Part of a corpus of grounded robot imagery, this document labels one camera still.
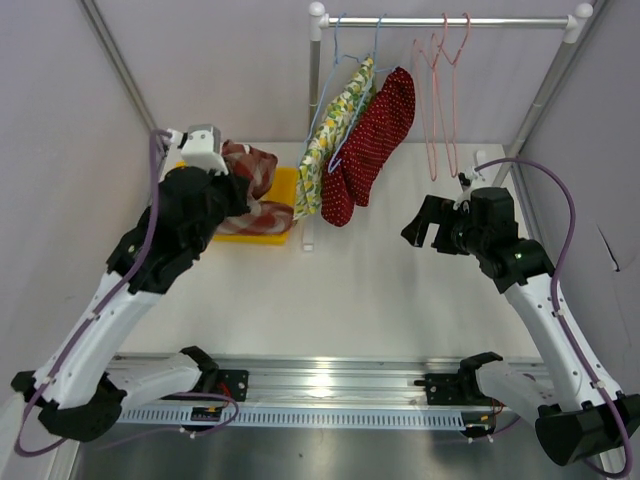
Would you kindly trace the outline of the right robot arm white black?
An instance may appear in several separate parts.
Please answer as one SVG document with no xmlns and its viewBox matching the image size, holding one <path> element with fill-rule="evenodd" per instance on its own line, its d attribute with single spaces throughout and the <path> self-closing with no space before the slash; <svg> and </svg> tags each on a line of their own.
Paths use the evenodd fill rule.
<svg viewBox="0 0 640 480">
<path fill-rule="evenodd" d="M 478 260 L 523 321 L 551 380 L 545 387 L 487 352 L 460 364 L 471 382 L 468 393 L 494 399 L 525 420 L 558 465 L 627 447 L 639 427 L 639 397 L 625 394 L 588 346 L 553 282 L 546 251 L 520 237 L 509 191 L 469 188 L 457 201 L 428 195 L 401 235 L 422 247 L 430 226 L 437 228 L 437 252 Z"/>
</svg>

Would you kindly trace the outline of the red plaid skirt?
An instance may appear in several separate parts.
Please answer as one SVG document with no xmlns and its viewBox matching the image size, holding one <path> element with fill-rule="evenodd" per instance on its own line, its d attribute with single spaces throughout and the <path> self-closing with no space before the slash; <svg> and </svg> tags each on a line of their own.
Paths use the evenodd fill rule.
<svg viewBox="0 0 640 480">
<path fill-rule="evenodd" d="M 228 217 L 217 229 L 217 235 L 279 235 L 293 226 L 292 206 L 265 200 L 275 179 L 278 157 L 249 144 L 226 140 L 222 156 L 231 173 L 247 180 L 247 206 L 241 216 Z"/>
</svg>

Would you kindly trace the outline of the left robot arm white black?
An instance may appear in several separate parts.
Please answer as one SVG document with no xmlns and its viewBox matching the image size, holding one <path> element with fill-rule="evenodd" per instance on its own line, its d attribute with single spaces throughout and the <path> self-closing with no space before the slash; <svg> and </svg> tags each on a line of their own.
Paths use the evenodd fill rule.
<svg viewBox="0 0 640 480">
<path fill-rule="evenodd" d="M 130 409 L 165 397 L 217 390 L 217 363 L 196 346 L 127 374 L 107 366 L 137 322 L 206 250 L 218 227 L 248 212 L 250 180 L 198 167 L 152 178 L 152 199 L 106 262 L 95 297 L 42 367 L 12 388 L 39 407 L 38 420 L 64 440 L 93 441 Z"/>
</svg>

